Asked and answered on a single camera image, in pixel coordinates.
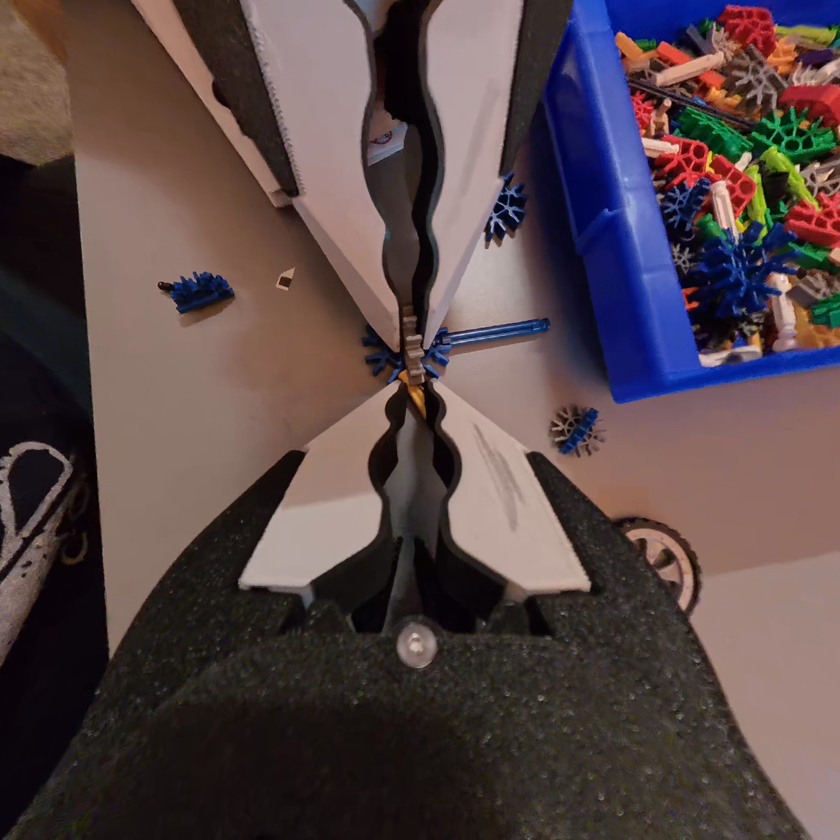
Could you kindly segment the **grey and blue connector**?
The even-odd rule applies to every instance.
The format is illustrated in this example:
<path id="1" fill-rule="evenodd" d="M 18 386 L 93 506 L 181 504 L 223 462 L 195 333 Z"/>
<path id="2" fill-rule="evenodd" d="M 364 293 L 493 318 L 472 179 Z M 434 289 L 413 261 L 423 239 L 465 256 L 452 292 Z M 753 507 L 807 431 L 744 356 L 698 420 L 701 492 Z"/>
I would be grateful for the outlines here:
<path id="1" fill-rule="evenodd" d="M 592 456 L 605 442 L 600 420 L 600 413 L 592 407 L 566 406 L 552 420 L 549 440 L 564 456 Z"/>

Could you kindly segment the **grey toy wheel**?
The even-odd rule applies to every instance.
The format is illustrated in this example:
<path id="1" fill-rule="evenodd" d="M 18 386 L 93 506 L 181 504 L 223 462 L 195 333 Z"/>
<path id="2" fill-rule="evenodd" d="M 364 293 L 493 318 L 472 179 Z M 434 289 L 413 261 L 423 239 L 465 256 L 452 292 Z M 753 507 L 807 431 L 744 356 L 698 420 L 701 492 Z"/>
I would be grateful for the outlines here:
<path id="1" fill-rule="evenodd" d="M 700 599 L 701 568 L 696 552 L 676 530 L 648 518 L 618 518 L 613 525 L 656 572 L 680 609 L 690 616 Z"/>

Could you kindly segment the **grey snowflake connector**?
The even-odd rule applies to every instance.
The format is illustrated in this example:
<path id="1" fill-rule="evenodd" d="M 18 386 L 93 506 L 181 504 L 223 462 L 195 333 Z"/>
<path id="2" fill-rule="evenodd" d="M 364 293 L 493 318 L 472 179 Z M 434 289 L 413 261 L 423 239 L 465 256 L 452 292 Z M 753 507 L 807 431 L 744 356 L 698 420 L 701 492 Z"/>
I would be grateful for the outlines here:
<path id="1" fill-rule="evenodd" d="M 417 330 L 417 317 L 411 304 L 402 306 L 401 336 L 406 382 L 411 386 L 421 386 L 424 384 L 426 377 L 423 363 L 425 351 L 423 337 Z"/>

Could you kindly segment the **blue plastic bin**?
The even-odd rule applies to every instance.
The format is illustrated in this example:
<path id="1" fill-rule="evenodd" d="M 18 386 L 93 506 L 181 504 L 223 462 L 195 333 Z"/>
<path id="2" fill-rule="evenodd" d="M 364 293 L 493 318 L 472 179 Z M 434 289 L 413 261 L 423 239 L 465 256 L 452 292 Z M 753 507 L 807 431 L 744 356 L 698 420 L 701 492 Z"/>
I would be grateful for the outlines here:
<path id="1" fill-rule="evenodd" d="M 669 255 L 665 228 L 614 43 L 618 31 L 671 36 L 723 1 L 582 1 L 542 94 L 616 403 L 778 375 L 837 368 L 839 350 L 798 350 L 704 367 Z"/>

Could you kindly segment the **blue double snowflake connector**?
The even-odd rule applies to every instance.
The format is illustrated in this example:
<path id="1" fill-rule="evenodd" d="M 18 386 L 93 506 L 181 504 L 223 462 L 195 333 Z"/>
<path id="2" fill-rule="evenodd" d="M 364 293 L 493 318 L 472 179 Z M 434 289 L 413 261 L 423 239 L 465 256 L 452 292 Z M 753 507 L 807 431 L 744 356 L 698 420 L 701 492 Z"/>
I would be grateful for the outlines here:
<path id="1" fill-rule="evenodd" d="M 497 200 L 487 219 L 484 228 L 486 247 L 493 243 L 501 245 L 506 238 L 512 238 L 526 217 L 529 195 L 524 192 L 524 183 L 513 184 L 514 177 L 514 171 L 505 175 Z"/>

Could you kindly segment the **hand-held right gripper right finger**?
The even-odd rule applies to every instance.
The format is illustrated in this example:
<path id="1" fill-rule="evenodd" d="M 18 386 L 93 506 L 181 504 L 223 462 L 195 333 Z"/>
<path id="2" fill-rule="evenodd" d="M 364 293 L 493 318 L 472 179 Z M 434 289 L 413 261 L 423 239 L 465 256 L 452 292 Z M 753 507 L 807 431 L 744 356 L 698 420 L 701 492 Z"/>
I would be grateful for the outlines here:
<path id="1" fill-rule="evenodd" d="M 516 438 L 445 385 L 425 386 L 433 463 L 445 493 L 437 578 L 481 620 L 502 602 L 590 593 L 590 577 Z"/>

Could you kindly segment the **pile of colourful construction pieces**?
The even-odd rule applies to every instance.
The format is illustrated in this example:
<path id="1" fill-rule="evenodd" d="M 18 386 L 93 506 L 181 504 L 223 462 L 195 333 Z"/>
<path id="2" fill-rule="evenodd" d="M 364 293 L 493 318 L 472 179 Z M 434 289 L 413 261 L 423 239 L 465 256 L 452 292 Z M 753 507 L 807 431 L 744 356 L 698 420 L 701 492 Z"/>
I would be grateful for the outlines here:
<path id="1" fill-rule="evenodd" d="M 816 24 L 706 5 L 613 16 L 693 349 L 707 370 L 837 352 L 838 2 Z"/>

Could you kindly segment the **toy instruction booklet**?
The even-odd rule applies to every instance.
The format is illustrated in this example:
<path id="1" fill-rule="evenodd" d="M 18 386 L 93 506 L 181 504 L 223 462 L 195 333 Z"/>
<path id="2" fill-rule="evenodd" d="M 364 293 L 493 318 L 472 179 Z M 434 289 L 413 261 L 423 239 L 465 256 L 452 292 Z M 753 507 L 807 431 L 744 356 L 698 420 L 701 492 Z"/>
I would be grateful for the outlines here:
<path id="1" fill-rule="evenodd" d="M 367 164 L 373 166 L 402 151 L 407 128 L 404 122 L 397 122 L 388 131 L 376 137 L 371 136 L 366 146 Z"/>

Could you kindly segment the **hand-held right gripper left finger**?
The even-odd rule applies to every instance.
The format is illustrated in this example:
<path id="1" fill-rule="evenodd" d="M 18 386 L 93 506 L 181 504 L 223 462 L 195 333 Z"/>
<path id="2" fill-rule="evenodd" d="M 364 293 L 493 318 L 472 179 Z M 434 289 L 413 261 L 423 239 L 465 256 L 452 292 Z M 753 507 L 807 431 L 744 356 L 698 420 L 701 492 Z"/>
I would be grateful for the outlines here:
<path id="1" fill-rule="evenodd" d="M 385 588 L 395 539 L 385 483 L 396 467 L 403 384 L 394 381 L 305 447 L 238 580 L 241 590 L 332 601 L 351 614 Z"/>

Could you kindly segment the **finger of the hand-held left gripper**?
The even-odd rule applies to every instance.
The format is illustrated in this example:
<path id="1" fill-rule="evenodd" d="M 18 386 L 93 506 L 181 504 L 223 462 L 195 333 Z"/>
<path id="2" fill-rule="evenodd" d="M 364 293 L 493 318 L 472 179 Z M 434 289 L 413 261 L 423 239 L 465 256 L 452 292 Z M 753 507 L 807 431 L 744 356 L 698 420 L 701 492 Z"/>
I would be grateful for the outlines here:
<path id="1" fill-rule="evenodd" d="M 371 196 L 375 103 L 371 28 L 356 2 L 241 2 L 298 195 L 293 204 L 367 322 L 401 348 L 384 268 L 385 222 Z"/>
<path id="2" fill-rule="evenodd" d="M 522 1 L 430 2 L 420 19 L 419 257 L 413 305 L 423 347 L 442 326 L 501 189 Z"/>

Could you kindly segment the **blue connector with black peg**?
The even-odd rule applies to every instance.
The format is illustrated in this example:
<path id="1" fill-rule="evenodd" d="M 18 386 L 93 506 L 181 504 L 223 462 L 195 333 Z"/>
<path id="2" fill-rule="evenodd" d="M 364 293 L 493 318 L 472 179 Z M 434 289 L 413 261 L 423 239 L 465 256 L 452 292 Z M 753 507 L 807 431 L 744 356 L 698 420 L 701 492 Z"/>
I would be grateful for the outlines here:
<path id="1" fill-rule="evenodd" d="M 235 291 L 228 281 L 208 271 L 193 272 L 191 277 L 182 276 L 176 282 L 159 281 L 156 286 L 159 291 L 170 297 L 180 315 L 235 298 Z"/>

